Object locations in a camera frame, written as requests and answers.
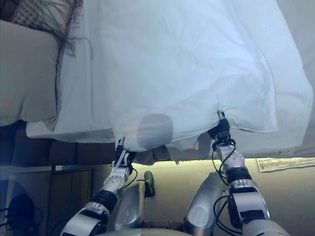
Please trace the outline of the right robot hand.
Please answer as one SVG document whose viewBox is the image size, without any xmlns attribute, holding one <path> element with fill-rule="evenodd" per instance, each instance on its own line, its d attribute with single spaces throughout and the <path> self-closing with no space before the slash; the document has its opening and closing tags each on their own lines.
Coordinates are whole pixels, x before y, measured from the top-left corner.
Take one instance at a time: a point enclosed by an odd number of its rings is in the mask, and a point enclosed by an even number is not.
<svg viewBox="0 0 315 236">
<path fill-rule="evenodd" d="M 208 130 L 209 136 L 216 141 L 222 141 L 230 138 L 230 125 L 225 117 L 224 112 L 218 111 L 218 125 Z"/>
</svg>

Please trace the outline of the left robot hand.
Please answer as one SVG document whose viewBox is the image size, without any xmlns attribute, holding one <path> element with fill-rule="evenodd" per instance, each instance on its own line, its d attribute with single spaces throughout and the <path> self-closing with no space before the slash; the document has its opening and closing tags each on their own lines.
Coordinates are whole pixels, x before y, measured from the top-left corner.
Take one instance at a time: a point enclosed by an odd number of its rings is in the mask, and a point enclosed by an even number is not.
<svg viewBox="0 0 315 236">
<path fill-rule="evenodd" d="M 116 146 L 116 159 L 115 167 L 127 166 L 131 168 L 131 165 L 135 159 L 136 152 L 131 152 L 125 149 L 124 147 L 125 137 L 119 139 Z"/>
</svg>

